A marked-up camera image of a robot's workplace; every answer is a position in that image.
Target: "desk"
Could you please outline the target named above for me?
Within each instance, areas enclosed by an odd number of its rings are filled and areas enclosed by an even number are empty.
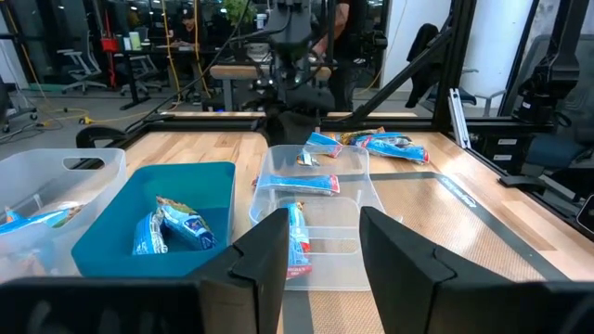
[[[311,71],[315,71],[316,66],[312,65]],[[262,66],[264,74],[269,73],[267,66]],[[223,95],[225,99],[225,110],[233,110],[233,80],[254,80],[258,79],[258,72],[253,65],[214,65],[210,73],[214,79],[223,81]],[[331,72],[328,67],[322,67],[316,74],[316,79],[327,81]]]
[[[179,49],[177,47],[172,47],[170,49],[172,55],[194,55],[195,51],[192,48],[189,49]],[[212,48],[205,48],[200,50],[200,55],[210,55],[215,53],[216,50]],[[143,50],[123,50],[121,52],[123,56],[123,63],[126,68],[126,74],[130,80],[130,95],[132,96],[132,102],[127,103],[120,107],[120,110],[127,110],[131,107],[137,106],[147,100],[150,99],[150,96],[143,96],[138,97],[138,92],[136,91],[136,80],[134,79],[134,71],[132,70],[132,60],[130,57],[133,56],[150,56],[150,55],[158,55],[162,57],[169,56],[169,52],[167,51],[167,47],[157,47],[153,45],[150,49],[143,49]]]
[[[501,186],[498,175],[445,136],[406,135],[427,148],[431,162],[370,157],[387,214],[402,215],[405,225],[426,238],[515,281],[594,280],[591,241],[520,190]],[[251,227],[252,180],[266,151],[265,140],[254,133],[150,132],[126,150],[127,172],[154,163],[234,162],[237,239]],[[481,210],[471,210],[447,182]],[[283,298],[278,333],[383,332],[370,291],[285,291]]]

